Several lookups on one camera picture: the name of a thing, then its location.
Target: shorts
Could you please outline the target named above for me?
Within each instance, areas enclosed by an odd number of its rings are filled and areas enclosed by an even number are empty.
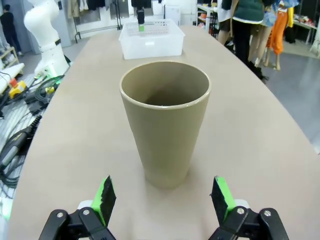
[[[219,22],[219,30],[225,31],[225,32],[230,32],[230,18]]]

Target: cup rim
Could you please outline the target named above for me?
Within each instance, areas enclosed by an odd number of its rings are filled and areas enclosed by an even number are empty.
[[[184,104],[173,105],[173,106],[149,105],[149,104],[146,104],[146,103],[143,103],[143,102],[139,102],[139,101],[134,100],[133,98],[129,97],[125,93],[123,88],[122,88],[122,83],[123,83],[126,75],[128,73],[130,73],[134,69],[137,69],[137,68],[142,67],[144,65],[155,64],[155,63],[177,63],[177,64],[184,64],[184,65],[187,65],[189,67],[195,68],[195,69],[199,70],[201,73],[203,73],[206,76],[206,79],[208,81],[208,89],[206,90],[206,92],[202,96],[200,96],[196,100],[193,100],[193,101],[190,101],[190,102],[187,102],[187,103],[184,103]],[[203,70],[201,70],[200,68],[198,68],[196,66],[193,66],[193,65],[190,65],[190,64],[184,63],[184,62],[179,62],[179,61],[152,61],[152,62],[148,62],[148,63],[139,64],[139,65],[135,66],[134,68],[131,68],[129,71],[127,71],[123,75],[123,77],[121,78],[121,81],[120,81],[120,93],[125,99],[127,99],[129,102],[131,102],[132,104],[135,104],[135,105],[137,105],[139,107],[143,107],[143,108],[147,108],[147,109],[154,109],[154,110],[176,110],[176,109],[184,109],[184,108],[187,108],[187,107],[191,107],[191,106],[194,106],[194,105],[202,102],[203,99],[207,98],[207,96],[210,94],[210,92],[211,92],[211,81],[210,81],[208,75]]]

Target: beige tabletop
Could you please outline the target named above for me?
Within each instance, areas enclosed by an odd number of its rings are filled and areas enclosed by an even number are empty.
[[[202,29],[182,27],[179,57],[124,60],[120,32],[92,37],[66,74],[27,155],[9,240],[38,239],[52,210],[72,213],[111,175],[117,200],[109,229],[118,240],[207,240],[218,227],[214,176],[258,212],[275,208],[290,240],[318,239],[320,159],[268,88]],[[194,65],[212,94],[185,183],[145,181],[119,91],[121,77],[152,61]]]

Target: beige cup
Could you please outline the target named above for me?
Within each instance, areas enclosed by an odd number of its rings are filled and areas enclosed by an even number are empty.
[[[204,72],[180,62],[141,65],[122,78],[124,108],[152,185],[174,188],[184,181],[210,91]]]

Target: white plastic basket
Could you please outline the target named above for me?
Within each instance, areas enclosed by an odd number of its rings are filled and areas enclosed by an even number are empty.
[[[124,59],[180,56],[185,34],[171,19],[148,21],[144,31],[137,22],[125,23],[120,34]]]

